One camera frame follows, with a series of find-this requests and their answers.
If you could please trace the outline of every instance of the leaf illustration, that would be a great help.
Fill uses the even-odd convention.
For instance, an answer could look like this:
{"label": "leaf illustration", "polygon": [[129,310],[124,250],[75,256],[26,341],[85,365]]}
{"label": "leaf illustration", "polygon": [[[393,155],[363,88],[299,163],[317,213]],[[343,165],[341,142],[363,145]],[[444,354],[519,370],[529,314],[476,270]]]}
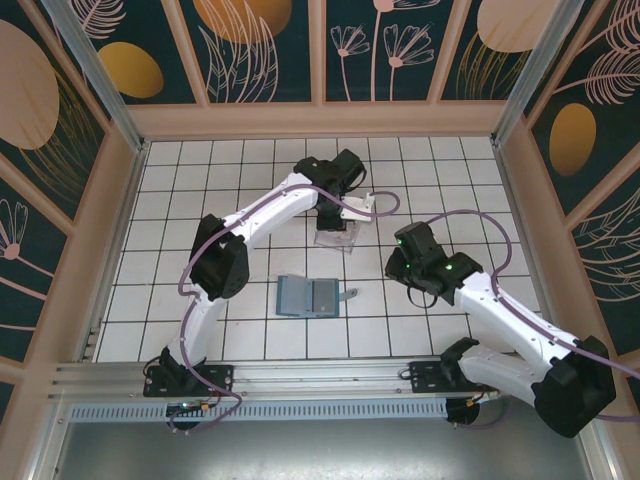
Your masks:
{"label": "leaf illustration", "polygon": [[556,93],[584,83],[591,103],[622,105],[640,86],[640,50],[621,53],[611,50],[596,60],[587,78],[556,90]]}
{"label": "leaf illustration", "polygon": [[640,46],[640,0],[618,0],[609,17],[607,42],[617,52]]}
{"label": "leaf illustration", "polygon": [[71,8],[89,38],[106,40],[126,13],[123,0],[70,0]]}

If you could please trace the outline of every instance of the black grid line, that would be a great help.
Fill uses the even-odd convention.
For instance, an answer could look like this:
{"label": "black grid line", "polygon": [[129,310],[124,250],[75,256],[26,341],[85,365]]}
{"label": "black grid line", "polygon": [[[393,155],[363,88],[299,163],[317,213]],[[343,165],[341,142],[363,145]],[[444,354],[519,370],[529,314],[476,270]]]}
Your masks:
{"label": "black grid line", "polygon": [[[431,147],[431,139],[428,139],[428,143],[429,143],[429,147]],[[400,149],[400,157],[402,158],[402,144],[400,143],[400,138],[398,138],[398,148]],[[409,185],[407,182],[407,172],[404,169],[404,158],[402,158],[402,160],[400,161],[401,165],[402,165],[402,176],[404,177],[404,186],[405,189],[407,191],[407,203],[409,205],[409,218],[413,218],[413,213],[411,211],[411,200],[409,199]],[[380,245],[382,245],[382,238],[379,237],[378,240],[380,241]],[[449,231],[449,240],[451,240],[451,231]],[[382,257],[382,247],[380,248],[380,256]],[[422,304],[426,305],[425,300],[424,300],[424,294],[421,292],[420,295],[422,296]],[[431,340],[431,329],[429,328],[429,318],[427,315],[427,309],[424,309],[424,321],[427,322],[427,331],[429,332],[429,345],[431,346],[431,353],[433,353],[433,340]],[[391,325],[389,324],[389,312],[387,311],[387,326],[389,328],[389,346],[391,348]]]}
{"label": "black grid line", "polygon": [[[182,152],[182,143],[180,143],[180,149],[178,150],[178,159],[180,158],[180,153]],[[178,169],[176,168],[175,175],[173,176],[173,183],[175,184],[176,178],[178,176]],[[169,196],[169,208],[167,208],[167,216],[164,219],[164,228],[162,229],[162,238],[160,239],[160,247],[162,247],[162,242],[164,242],[164,234],[167,231],[167,222],[169,220],[169,211],[171,210],[171,199],[173,198],[173,192]],[[160,252],[158,251],[158,258],[156,260],[156,268],[153,272],[153,281],[151,282],[151,295],[149,296],[149,304],[147,305],[147,314],[145,317],[144,327],[142,328],[142,338],[140,339],[140,348],[138,350],[138,361],[140,361],[140,355],[142,355],[142,345],[144,344],[144,336],[147,332],[147,322],[149,321],[149,311],[151,310],[151,301],[153,300],[153,292],[155,290],[155,281],[156,276],[158,275],[158,265],[160,264]]]}
{"label": "black grid line", "polygon": [[[400,151],[400,144],[398,141],[398,151]],[[369,158],[371,158],[371,146],[369,145]],[[375,186],[376,184],[376,180],[374,178],[373,175],[373,168],[371,168],[371,185]],[[407,195],[407,204],[409,205],[409,209],[411,208],[411,202],[409,202],[409,195]],[[378,224],[378,221],[376,220],[376,231],[378,233],[378,255],[380,257],[380,265],[382,267],[382,265],[384,265],[384,260],[382,259],[382,247],[380,246],[380,225]],[[347,271],[345,269],[344,272],[345,275],[345,280],[346,280],[346,276],[347,276]],[[392,346],[391,346],[391,326],[389,325],[389,309],[387,307],[387,291],[386,288],[384,286],[384,281],[382,282],[382,296],[384,298],[384,313],[385,313],[385,317],[386,317],[386,322],[387,322],[387,340],[389,341],[389,357],[393,356],[393,350],[392,350]]]}
{"label": "black grid line", "polygon": [[[333,141],[336,142],[336,149],[338,149],[339,148],[338,139],[333,138],[333,137],[331,137],[331,138],[333,139]],[[406,184],[406,180],[407,180],[406,168],[407,167],[406,167],[406,165],[404,163],[405,159],[403,158],[404,155],[403,155],[403,152],[402,152],[402,144],[400,143],[400,141],[399,141],[399,139],[397,137],[390,137],[389,138],[390,141],[394,140],[394,139],[395,139],[396,142],[398,142],[398,150],[400,152],[400,159],[398,159],[398,158],[389,158],[386,161],[391,161],[391,162],[400,161],[400,162],[402,162],[399,165],[399,167],[401,167],[403,169],[402,172],[403,172],[405,184],[404,185],[392,185],[391,187],[394,187],[394,188],[402,188],[402,187],[404,187],[405,194],[407,195],[407,201],[408,201],[408,205],[406,207],[408,212],[407,213],[403,213],[403,214],[398,214],[398,215],[403,217],[403,218],[405,218],[405,219],[407,219],[407,222],[406,222],[407,224],[411,223],[415,219],[415,217],[417,215],[420,216],[420,217],[427,216],[427,215],[438,215],[441,212],[432,212],[432,213],[425,212],[425,213],[420,213],[420,214],[414,213],[415,208],[413,208],[413,205],[411,205],[411,202],[409,200],[409,195],[408,195],[409,194],[409,188],[408,188],[408,185]],[[304,143],[304,145],[305,145],[304,148],[305,148],[305,156],[306,156],[306,155],[308,155],[308,146],[307,146],[308,145],[308,139],[303,139],[303,140],[305,142]],[[429,148],[431,149],[431,151],[432,151],[431,153],[432,153],[432,156],[433,156],[433,146],[431,145],[430,139],[428,139],[428,141],[429,141]],[[367,145],[367,151],[369,152],[369,158],[371,158],[371,145],[370,145],[370,142],[369,142],[369,138],[363,138],[363,142],[362,142],[362,147],[363,148],[364,148],[365,142],[366,142],[366,145]],[[190,248],[189,248],[190,245],[187,245],[186,241],[185,241],[184,248],[163,248],[163,246],[162,246],[162,243],[164,243],[164,241],[165,241],[165,234],[167,233],[166,230],[167,230],[167,228],[169,226],[168,225],[168,219],[170,217],[169,211],[170,211],[170,208],[171,208],[171,202],[173,200],[173,193],[174,192],[176,192],[176,193],[178,193],[178,192],[203,192],[201,214],[204,215],[205,214],[204,208],[205,208],[205,205],[206,205],[207,192],[235,192],[235,194],[236,194],[236,202],[234,202],[234,205],[235,205],[235,208],[236,208],[236,211],[237,211],[241,207],[241,205],[240,205],[240,201],[241,201],[240,193],[241,192],[243,192],[245,190],[248,191],[248,192],[251,192],[251,191],[265,191],[265,188],[242,188],[241,187],[242,175],[243,175],[243,173],[246,173],[246,169],[244,168],[245,165],[268,165],[267,162],[245,162],[245,158],[244,158],[245,157],[245,143],[244,143],[244,141],[242,142],[242,144],[240,144],[238,142],[237,150],[234,150],[234,155],[237,155],[238,151],[240,151],[240,153],[241,153],[240,161],[239,162],[229,162],[229,163],[227,163],[227,162],[225,162],[225,163],[212,163],[212,157],[213,157],[213,151],[214,151],[214,148],[215,148],[215,142],[211,142],[211,144],[209,145],[209,163],[208,164],[205,164],[205,163],[194,163],[194,164],[191,164],[191,163],[180,163],[179,159],[180,159],[180,156],[183,154],[183,145],[184,145],[184,143],[181,143],[180,150],[178,152],[178,162],[177,163],[175,163],[175,164],[162,164],[162,165],[145,165],[145,173],[149,169],[153,169],[155,166],[158,166],[158,167],[173,167],[173,168],[175,168],[175,171],[173,172],[173,174],[174,174],[174,178],[173,178],[173,184],[174,185],[173,185],[173,187],[174,188],[172,188],[171,190],[145,190],[144,192],[141,192],[140,188],[141,188],[142,184],[140,183],[138,194],[136,195],[136,199],[135,199],[132,218],[129,221],[129,224],[128,224],[129,228],[128,228],[128,231],[127,231],[126,239],[125,239],[125,241],[123,243],[123,249],[122,249],[122,252],[121,252],[121,258],[119,259],[117,275],[116,275],[116,279],[117,280],[114,282],[114,285],[112,287],[111,298],[109,300],[109,306],[108,306],[108,309],[107,309],[107,314],[104,317],[105,318],[104,325],[106,326],[106,323],[108,323],[108,316],[109,316],[109,314],[111,312],[111,309],[112,309],[112,306],[113,306],[113,299],[114,299],[114,293],[115,293],[116,287],[143,285],[143,284],[140,284],[140,283],[131,283],[131,284],[129,284],[129,283],[119,283],[119,277],[120,277],[120,273],[121,273],[121,268],[122,268],[122,265],[123,265],[123,262],[124,262],[124,253],[125,252],[148,252],[148,254],[151,254],[151,253],[157,254],[158,257],[156,258],[155,271],[153,273],[153,282],[151,283],[151,292],[149,294],[149,301],[148,301],[148,304],[147,304],[147,314],[144,317],[144,319],[141,318],[140,321],[136,321],[136,322],[130,322],[130,321],[111,322],[111,323],[136,323],[138,325],[139,324],[144,324],[143,336],[142,336],[142,339],[141,339],[141,342],[140,342],[140,346],[139,346],[139,351],[138,351],[138,358],[140,358],[141,351],[142,351],[142,345],[144,343],[145,337],[146,337],[147,334],[150,334],[150,332],[147,331],[147,328],[146,328],[148,323],[167,323],[167,322],[174,322],[175,323],[175,322],[178,322],[180,320],[180,319],[149,320],[149,311],[150,311],[150,306],[151,306],[151,299],[152,299],[153,290],[155,289],[155,287],[156,286],[164,286],[164,285],[166,285],[166,286],[176,285],[176,284],[174,284],[172,282],[167,282],[167,283],[165,283],[165,282],[162,282],[162,283],[156,282],[158,280],[158,269],[159,269],[160,255],[162,254],[162,252],[165,252],[165,251],[166,252],[188,252],[188,251],[190,251]],[[462,150],[463,150],[463,156],[465,157],[464,159],[456,158],[456,159],[450,159],[450,160],[451,161],[465,161],[465,165],[466,165],[466,168],[467,168],[467,173],[469,175],[471,183],[470,184],[469,183],[452,184],[452,185],[444,185],[444,186],[445,187],[461,187],[461,186],[469,187],[469,186],[471,186],[473,194],[474,194],[474,199],[475,199],[476,205],[478,205],[478,198],[477,198],[477,195],[476,195],[476,192],[475,192],[475,186],[476,185],[475,185],[475,182],[474,182],[474,178],[471,176],[471,165],[472,164],[468,163],[469,161],[472,161],[472,160],[475,160],[475,159],[472,159],[472,160],[467,159],[466,158],[466,156],[467,156],[466,152],[464,151],[464,146],[462,146]],[[438,159],[437,161],[440,162],[440,161],[446,161],[446,160],[447,159]],[[495,161],[495,159],[490,159],[490,158],[488,158],[488,159],[478,159],[478,160]],[[385,160],[381,158],[380,160],[373,160],[373,161],[385,161]],[[427,182],[424,182],[425,183],[424,185],[411,185],[411,187],[418,188],[418,189],[419,188],[423,188],[423,187],[438,187],[439,193],[440,193],[440,199],[441,199],[441,201],[442,201],[442,203],[444,205],[444,198],[443,198],[443,191],[442,191],[443,185],[440,184],[440,177],[439,177],[438,169],[436,167],[436,160],[435,159],[424,159],[424,160],[415,159],[415,160],[407,160],[407,161],[409,161],[409,162],[433,162],[437,183],[434,183],[432,181],[427,181]],[[273,185],[276,184],[276,178],[275,178],[276,165],[279,165],[281,163],[289,164],[291,167],[293,167],[293,165],[295,165],[295,162],[277,162],[277,159],[276,159],[276,148],[275,148],[275,143],[274,143],[273,157],[272,157],[272,161],[271,161],[271,172],[272,172],[271,173],[271,180],[272,180],[271,181],[271,185],[272,185],[272,187],[273,187]],[[187,188],[185,188],[185,189],[176,189],[175,188],[175,183],[176,183],[177,175],[179,173],[179,168],[182,167],[182,166],[187,166],[187,165],[193,165],[193,166],[197,165],[197,166],[203,166],[203,167],[206,166],[207,167],[206,181],[205,181],[205,188],[204,189],[200,189],[200,188],[199,189],[187,189]],[[239,165],[239,167],[236,167],[236,168],[239,169],[237,187],[236,188],[221,188],[222,186],[215,185],[216,188],[209,188],[209,183],[211,181],[211,176],[216,174],[216,170],[214,170],[213,167],[221,166],[222,168],[224,168],[225,166],[231,166],[231,165],[234,165],[234,166]],[[232,177],[234,180],[235,180],[235,175],[236,174],[238,174],[237,170],[234,172],[234,175]],[[362,190],[366,191],[366,190],[372,189],[374,191],[376,191],[376,190],[379,191],[379,190],[382,190],[382,189],[386,188],[385,186],[383,186],[384,184],[386,184],[386,183],[395,183],[395,182],[385,181],[384,179],[381,179],[381,178],[378,178],[377,182],[375,182],[375,179],[373,178],[374,176],[375,176],[375,174],[371,173],[371,179],[372,179],[371,187],[363,187]],[[167,177],[164,178],[164,181],[167,182],[166,184],[168,185],[168,178]],[[502,186],[502,184],[501,183],[491,182],[491,183],[488,183],[488,184],[484,184],[483,183],[482,186],[483,187],[488,187],[488,186],[498,187],[498,186]],[[135,210],[138,207],[138,201],[141,198],[140,197],[141,193],[144,193],[144,194],[153,194],[153,193],[161,194],[161,193],[164,193],[165,197],[166,197],[167,194],[169,195],[169,204],[167,206],[167,211],[165,212],[163,218],[136,218],[135,220],[133,219],[133,214],[135,213]],[[500,211],[499,212],[489,212],[489,211],[487,211],[487,213],[499,213],[499,214],[508,214],[508,213],[510,213],[510,212],[506,211],[505,209],[503,209],[502,207],[500,209],[498,209],[498,210],[500,210]],[[307,275],[308,275],[308,273],[309,273],[309,270],[308,270],[308,265],[309,265],[308,255],[309,255],[309,251],[310,251],[309,249],[310,248],[320,248],[320,247],[315,247],[314,245],[311,245],[313,240],[309,237],[309,235],[312,234],[312,230],[311,229],[314,228],[314,226],[308,223],[309,222],[308,219],[309,218],[313,218],[313,212],[305,212],[305,213],[303,213],[301,215],[298,215],[298,217],[302,217],[302,218],[306,219],[305,220],[305,230],[304,230],[304,233],[305,233],[305,241],[304,241],[304,251],[305,251],[305,260],[304,261],[305,261],[305,264],[304,264],[304,268],[305,268],[305,271],[307,272]],[[189,218],[181,218],[179,220],[180,221],[184,220],[184,221],[195,222],[195,221],[199,221],[200,219],[201,219],[201,217],[200,218],[190,218],[189,217]],[[164,222],[164,226],[163,226],[163,229],[162,229],[161,244],[160,244],[159,249],[141,249],[141,250],[131,249],[131,245],[130,245],[131,227],[133,225],[135,225],[133,222],[144,222],[144,221],[163,221]],[[372,240],[373,243],[372,243],[372,245],[369,245],[369,246],[378,248],[378,256],[379,256],[379,260],[380,260],[380,268],[382,270],[381,273],[383,274],[383,272],[384,272],[384,263],[385,263],[385,259],[383,258],[383,247],[393,247],[394,243],[392,243],[392,242],[390,243],[390,241],[387,241],[387,240],[381,241],[381,226],[379,225],[377,220],[375,220],[375,221],[376,221],[376,227],[375,227],[376,229],[375,229],[374,235],[377,236],[377,242],[376,242],[376,240]],[[451,228],[450,228],[450,225],[448,223],[449,222],[447,222],[447,232],[449,234],[449,241],[446,242],[443,245],[448,245],[450,248],[453,248],[453,244],[452,244],[453,239],[451,238]],[[487,248],[489,250],[489,255],[491,255],[491,257],[490,257],[491,261],[495,266],[495,262],[493,261],[494,253],[491,251],[491,249],[488,248],[488,245],[490,245],[490,244],[504,244],[505,242],[504,242],[504,240],[503,241],[499,241],[499,242],[493,242],[493,241],[489,242],[488,238],[487,238],[487,234],[486,234],[486,225],[484,225],[484,222],[482,222],[482,223],[483,223],[482,226],[483,226],[483,231],[484,231],[485,243],[477,242],[477,241],[476,242],[456,242],[456,246],[460,247],[462,245],[485,245],[485,248]],[[225,357],[225,354],[226,354],[225,350],[228,348],[228,346],[226,345],[226,336],[227,336],[227,333],[228,333],[227,322],[230,322],[230,321],[235,321],[235,322],[238,322],[238,321],[242,321],[242,322],[262,321],[262,322],[265,322],[264,323],[265,330],[264,330],[264,343],[263,343],[263,355],[262,355],[262,358],[266,359],[267,358],[267,355],[266,355],[266,353],[267,353],[267,343],[266,342],[267,342],[267,336],[268,336],[269,321],[277,322],[279,320],[287,320],[287,321],[288,320],[292,320],[292,318],[290,318],[290,317],[269,318],[270,317],[270,315],[269,315],[270,298],[269,298],[269,290],[268,290],[268,286],[269,286],[270,283],[271,283],[271,286],[275,285],[274,282],[269,282],[269,276],[271,275],[271,268],[270,267],[271,267],[272,250],[275,252],[277,250],[290,250],[291,248],[293,248],[293,247],[276,247],[276,246],[273,246],[273,242],[272,242],[271,236],[269,236],[269,240],[267,241],[266,245],[262,245],[262,246],[257,248],[258,250],[262,250],[262,251],[267,250],[267,254],[265,255],[267,257],[267,269],[266,269],[266,271],[267,271],[267,279],[264,280],[264,281],[259,280],[259,281],[256,281],[256,282],[249,282],[249,283],[252,283],[252,284],[264,284],[265,287],[267,287],[265,289],[266,290],[265,291],[265,296],[266,296],[266,298],[265,298],[265,300],[266,300],[266,302],[265,302],[265,304],[266,304],[265,313],[266,314],[265,314],[264,318],[250,318],[250,319],[234,318],[234,319],[229,319],[228,318],[228,304],[227,304],[227,306],[225,307],[224,311],[221,313],[221,316],[220,316],[221,317],[220,320],[224,319],[225,325],[224,325],[224,332],[221,332],[221,334],[223,335],[223,338],[222,338],[222,342],[221,342],[222,350],[219,353],[219,355],[220,355],[219,358],[223,359]],[[385,310],[384,310],[384,312],[382,312],[382,310],[380,310],[380,312],[381,312],[380,314],[374,314],[374,315],[372,315],[371,312],[369,312],[367,315],[352,315],[352,314],[350,315],[349,314],[350,312],[349,312],[348,302],[345,303],[344,304],[345,314],[341,315],[339,318],[340,319],[344,319],[344,321],[345,321],[346,342],[347,342],[346,355],[347,356],[344,357],[344,356],[340,355],[338,357],[335,357],[336,359],[353,358],[353,356],[352,356],[352,348],[351,348],[352,347],[351,341],[354,340],[354,339],[351,338],[353,332],[350,332],[350,329],[349,329],[349,321],[350,321],[350,319],[351,320],[355,320],[355,319],[361,319],[361,318],[373,318],[373,317],[382,318],[382,317],[385,317],[386,318],[386,325],[387,325],[387,339],[388,339],[388,344],[389,344],[389,353],[388,354],[385,353],[384,355],[379,355],[377,357],[378,358],[388,358],[388,357],[411,358],[412,356],[394,356],[394,354],[393,354],[393,344],[391,342],[391,328],[390,328],[390,323],[389,323],[389,319],[390,318],[396,318],[396,317],[425,318],[425,316],[426,316],[427,327],[428,327],[428,331],[429,331],[429,340],[430,340],[431,353],[433,353],[433,351],[434,351],[433,350],[433,333],[434,332],[432,332],[432,329],[431,329],[432,325],[431,325],[431,322],[429,321],[429,318],[430,317],[431,318],[438,318],[438,317],[448,317],[448,316],[460,316],[460,315],[462,315],[462,313],[460,313],[460,312],[439,313],[439,314],[436,314],[436,315],[428,313],[428,312],[425,312],[425,314],[420,314],[420,315],[415,315],[415,314],[403,314],[403,315],[401,315],[401,314],[389,314],[389,305],[388,305],[388,299],[387,299],[387,295],[389,294],[389,292],[387,292],[388,289],[385,288],[385,282],[383,281],[384,276],[382,275],[381,277],[376,277],[376,278],[362,278],[362,279],[358,278],[356,280],[350,280],[349,278],[347,278],[347,271],[346,271],[347,258],[345,257],[345,253],[344,252],[340,252],[340,253],[342,255],[342,272],[343,272],[343,278],[342,278],[341,284],[344,286],[344,289],[346,290],[347,283],[349,281],[354,281],[354,282],[355,281],[357,281],[357,282],[382,281],[382,286],[381,287],[383,289],[384,309]],[[509,278],[509,277],[526,278],[526,277],[530,277],[530,275],[522,274],[522,275],[504,275],[504,276],[501,275],[500,276],[500,278]],[[469,334],[470,334],[470,322],[469,322],[468,315],[465,315],[465,318],[467,320],[467,330],[469,331]],[[304,318],[304,319],[300,319],[300,320],[304,320],[305,321],[305,357],[304,358],[309,358],[309,345],[310,345],[309,342],[311,340],[309,338],[309,335],[310,335],[310,332],[309,332],[309,319]],[[102,343],[103,343],[102,339],[101,339],[100,343],[101,344],[100,344],[100,346],[98,348],[98,351],[96,353],[96,358],[99,358],[99,356],[100,356],[100,348],[102,347]]]}

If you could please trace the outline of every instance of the dark green wall panel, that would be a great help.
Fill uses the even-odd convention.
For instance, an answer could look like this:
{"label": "dark green wall panel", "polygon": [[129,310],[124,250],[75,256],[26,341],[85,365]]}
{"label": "dark green wall panel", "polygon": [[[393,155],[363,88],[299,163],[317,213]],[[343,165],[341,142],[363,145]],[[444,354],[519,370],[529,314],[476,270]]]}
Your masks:
{"label": "dark green wall panel", "polygon": [[[238,12],[240,18],[255,17],[256,23],[226,21],[223,25],[228,27],[228,32],[219,35],[222,29],[212,30],[196,9],[194,0],[180,1],[209,100],[212,103],[311,101],[307,2],[272,2],[272,14],[265,13],[268,21],[264,26],[260,25],[260,12],[256,10],[254,15],[252,10],[252,6],[264,7],[264,2],[248,2],[249,15],[244,4],[237,0],[202,0],[199,4],[210,6],[211,15],[215,17],[226,15],[223,3],[233,10],[233,15]],[[239,40],[232,43],[225,37]],[[254,39],[249,43],[250,48],[247,38]]]}
{"label": "dark green wall panel", "polygon": [[618,355],[640,348],[640,170],[573,230],[573,238]]}
{"label": "dark green wall panel", "polygon": [[[52,105],[59,105],[57,122],[53,117],[55,130],[42,146],[32,148],[41,142],[32,143],[29,140],[28,145],[25,145],[24,141],[16,142],[15,135],[9,138],[5,133],[3,138],[3,133],[0,132],[0,154],[7,157],[60,210],[74,218],[104,138],[104,131],[15,0],[2,3],[0,22],[6,22],[0,24],[3,35],[15,35],[12,26],[24,34],[14,44],[15,59],[7,61],[5,58],[5,64],[2,65],[4,75],[7,78],[26,76],[22,84],[11,82],[0,85],[0,88],[16,89],[15,95],[5,92],[10,102],[13,99],[18,101],[19,98],[30,99],[12,103],[10,108],[0,110],[0,115],[8,115],[8,123],[24,122],[20,124],[20,128],[29,132],[30,137],[39,136],[40,132],[46,130],[45,126],[51,125]],[[27,37],[37,44],[37,49],[29,44]],[[32,57],[34,52],[40,55],[35,67],[29,63],[36,61]],[[33,68],[42,69],[43,73],[25,73],[33,72]],[[54,85],[50,92],[47,91],[49,96],[46,96],[40,82],[42,78],[49,76],[55,76],[57,86]],[[42,103],[43,99],[46,100],[46,105]]]}
{"label": "dark green wall panel", "polygon": [[67,237],[1,179],[0,224],[0,356],[22,362]]}
{"label": "dark green wall panel", "polygon": [[[415,7],[403,9],[402,3]],[[379,13],[373,2],[327,2],[327,101],[370,101],[372,70],[375,100],[427,98],[452,2],[397,4],[390,12]],[[340,50],[348,55],[342,57]],[[392,68],[394,58],[401,66]]]}

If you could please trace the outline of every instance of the purple cable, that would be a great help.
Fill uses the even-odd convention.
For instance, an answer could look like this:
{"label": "purple cable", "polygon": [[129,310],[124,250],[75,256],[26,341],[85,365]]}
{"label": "purple cable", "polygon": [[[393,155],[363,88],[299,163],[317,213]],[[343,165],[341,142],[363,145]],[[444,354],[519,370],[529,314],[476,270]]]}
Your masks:
{"label": "purple cable", "polygon": [[[621,371],[623,373],[626,373],[627,375],[630,375],[630,376],[640,380],[640,373],[634,371],[633,369],[631,369],[629,367],[625,367],[624,365],[621,365],[619,363],[613,362],[613,361],[609,360],[608,358],[604,358],[604,357],[601,357],[599,355],[595,355],[595,354],[593,354],[591,352],[583,350],[582,348],[578,348],[575,345],[571,345],[570,343],[567,343],[567,342],[565,342],[565,341],[563,341],[563,340],[561,340],[559,338],[554,337],[552,334],[548,333],[544,328],[542,328],[541,326],[539,326],[535,322],[532,322],[531,320],[529,320],[522,313],[520,313],[515,307],[513,307],[509,302],[507,302],[500,295],[500,291],[498,290],[498,274],[502,270],[507,268],[507,266],[511,262],[511,257],[513,255],[513,246],[512,246],[511,240],[509,239],[509,234],[504,229],[504,227],[502,225],[500,225],[500,223],[498,223],[498,221],[496,219],[494,219],[490,215],[487,215],[486,213],[478,212],[476,210],[453,210],[451,212],[447,212],[447,213],[442,213],[440,215],[436,215],[435,217],[429,219],[427,221],[427,223],[435,222],[436,220],[440,220],[440,219],[448,217],[450,215],[477,215],[477,216],[479,216],[481,218],[484,218],[484,219],[488,220],[492,224],[494,224],[498,228],[498,230],[500,230],[500,233],[502,234],[502,236],[504,236],[504,239],[507,242],[507,258],[506,258],[505,262],[502,265],[500,265],[498,268],[496,268],[495,271],[491,274],[491,289],[493,290],[493,294],[496,296],[498,301],[507,310],[509,310],[516,317],[518,317],[518,319],[522,320],[525,324],[527,324],[529,327],[531,327],[536,332],[541,334],[543,337],[551,340],[553,343],[557,343],[561,347],[564,347],[567,350],[570,350],[570,351],[572,351],[574,353],[577,353],[578,355],[582,355],[583,357],[586,357],[586,358],[588,358],[590,360],[593,360],[595,362],[598,362],[598,363],[601,363],[603,365],[606,365],[609,368],[614,368],[616,370],[619,370],[619,371]],[[634,415],[634,416],[597,415],[596,418],[598,418],[600,420],[606,420],[606,421],[609,421],[609,422],[640,422],[640,415]]]}
{"label": "purple cable", "polygon": [[369,217],[369,218],[386,217],[386,216],[389,216],[389,215],[393,215],[400,208],[400,198],[398,197],[398,195],[396,195],[393,192],[387,192],[387,191],[373,192],[372,195],[387,195],[387,196],[392,197],[396,201],[396,204],[388,212],[369,213],[369,212],[360,211],[360,210],[358,210],[358,209],[356,209],[356,208],[354,208],[354,207],[352,207],[350,205],[347,205],[346,203],[344,203],[339,198],[334,197],[329,192],[327,192],[327,191],[325,191],[325,190],[323,190],[323,189],[321,189],[319,187],[316,187],[315,185],[291,185],[291,186],[285,187],[282,190],[280,190],[279,192],[276,192],[273,195],[270,195],[269,197],[265,198],[263,201],[261,201],[255,207],[253,207],[251,210],[249,210],[247,213],[245,213],[242,217],[240,217],[238,220],[233,222],[228,227],[225,227],[224,229],[222,229],[221,231],[219,231],[218,233],[213,235],[209,240],[207,240],[198,249],[198,251],[195,253],[195,255],[193,255],[191,260],[189,260],[189,263],[187,264],[187,266],[185,267],[184,271],[182,272],[182,276],[180,277],[180,282],[178,283],[178,293],[180,295],[182,295],[183,297],[195,297],[193,299],[193,301],[191,302],[191,304],[189,305],[189,308],[187,308],[187,311],[185,312],[184,317],[182,319],[182,322],[180,324],[180,354],[182,355],[182,361],[184,362],[185,366],[187,367],[187,370],[189,370],[189,372],[191,372],[191,374],[194,377],[196,377],[201,383],[203,383],[204,385],[209,387],[211,390],[218,392],[220,395],[234,397],[237,400],[237,402],[233,407],[229,408],[227,411],[225,411],[224,413],[222,413],[221,415],[219,415],[218,417],[216,417],[212,421],[210,421],[208,423],[201,422],[199,425],[195,426],[194,428],[192,428],[190,430],[185,430],[185,431],[178,430],[177,427],[174,424],[174,419],[176,418],[177,414],[180,413],[180,412],[176,412],[173,415],[171,415],[171,417],[169,418],[169,425],[173,429],[174,433],[182,432],[183,435],[189,435],[190,433],[197,433],[197,432],[200,432],[202,430],[206,430],[208,428],[211,428],[214,425],[217,425],[218,423],[220,423],[224,418],[226,418],[229,415],[233,414],[233,412],[235,412],[240,407],[240,404],[242,404],[242,397],[240,395],[238,395],[237,393],[233,393],[230,390],[226,390],[224,388],[220,388],[217,385],[215,385],[214,383],[210,382],[209,380],[204,378],[202,375],[200,375],[195,370],[195,368],[193,368],[193,365],[191,364],[191,362],[189,362],[189,358],[187,357],[187,349],[184,346],[184,337],[185,337],[185,332],[187,330],[187,322],[189,321],[191,313],[193,312],[193,310],[194,310],[194,308],[196,306],[196,302],[200,299],[200,294],[198,292],[195,292],[195,291],[192,291],[192,290],[185,290],[184,289],[184,284],[185,284],[185,282],[187,280],[187,276],[191,272],[191,269],[193,268],[195,263],[200,259],[202,254],[205,252],[205,250],[207,250],[207,248],[209,248],[213,243],[215,243],[220,237],[222,237],[223,235],[227,234],[228,232],[230,232],[231,230],[233,230],[234,228],[236,228],[240,224],[242,224],[245,220],[247,220],[249,217],[251,217],[251,215],[253,215],[258,210],[260,210],[261,208],[263,208],[266,205],[268,205],[269,203],[271,203],[276,198],[278,198],[280,196],[283,196],[283,195],[287,195],[289,192],[292,192],[294,190],[315,190],[320,195],[323,195],[327,199],[331,200],[333,203],[341,206],[342,208],[344,208],[346,210],[349,210],[351,212],[354,212],[354,213],[357,213],[359,215],[362,215],[363,217]]}

